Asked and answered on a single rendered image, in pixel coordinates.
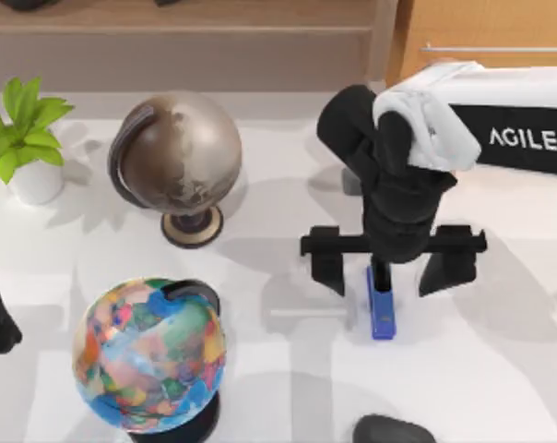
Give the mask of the blue stapler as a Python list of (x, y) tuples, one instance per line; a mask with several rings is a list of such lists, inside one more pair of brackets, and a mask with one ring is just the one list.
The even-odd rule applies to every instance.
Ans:
[(366, 268), (366, 281), (372, 338), (376, 341), (393, 340), (397, 323), (389, 264), (371, 256), (371, 264)]

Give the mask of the black rounded object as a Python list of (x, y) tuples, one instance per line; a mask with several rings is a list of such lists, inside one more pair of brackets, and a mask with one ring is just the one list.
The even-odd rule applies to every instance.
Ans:
[(380, 414), (364, 415), (354, 426), (351, 443), (437, 443), (421, 425)]

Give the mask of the brown and silver globe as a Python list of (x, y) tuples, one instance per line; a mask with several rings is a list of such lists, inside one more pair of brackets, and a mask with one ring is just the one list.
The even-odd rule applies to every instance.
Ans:
[(243, 164), (242, 140), (227, 111), (189, 90), (150, 97), (122, 120), (107, 157), (107, 173), (129, 204), (160, 213), (173, 245), (210, 244), (224, 225), (220, 202)]

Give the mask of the colourful globe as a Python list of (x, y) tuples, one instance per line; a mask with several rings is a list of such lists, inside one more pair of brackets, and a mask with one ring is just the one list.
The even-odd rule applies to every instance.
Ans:
[(116, 285), (82, 315), (72, 350), (82, 400), (133, 443), (205, 443), (226, 361), (219, 296), (195, 279)]

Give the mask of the wooden cupboard door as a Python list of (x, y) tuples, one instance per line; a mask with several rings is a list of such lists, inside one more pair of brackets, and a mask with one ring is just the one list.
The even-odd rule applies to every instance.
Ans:
[(432, 46), (557, 46), (557, 0), (397, 0), (385, 83), (440, 59), (557, 66), (557, 54), (424, 53)]

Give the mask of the open wooden shelf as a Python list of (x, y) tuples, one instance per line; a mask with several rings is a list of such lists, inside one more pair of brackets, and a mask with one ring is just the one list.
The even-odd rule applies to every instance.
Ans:
[(0, 86), (47, 90), (324, 91), (383, 78), (397, 0), (0, 2)]

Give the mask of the green plant in white pot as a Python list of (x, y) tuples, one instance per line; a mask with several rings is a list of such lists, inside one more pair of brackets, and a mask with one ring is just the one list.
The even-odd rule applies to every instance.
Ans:
[(65, 159), (52, 125), (75, 106), (58, 96), (41, 96), (39, 77), (11, 78), (0, 110), (0, 180), (22, 203), (46, 204), (63, 190)]

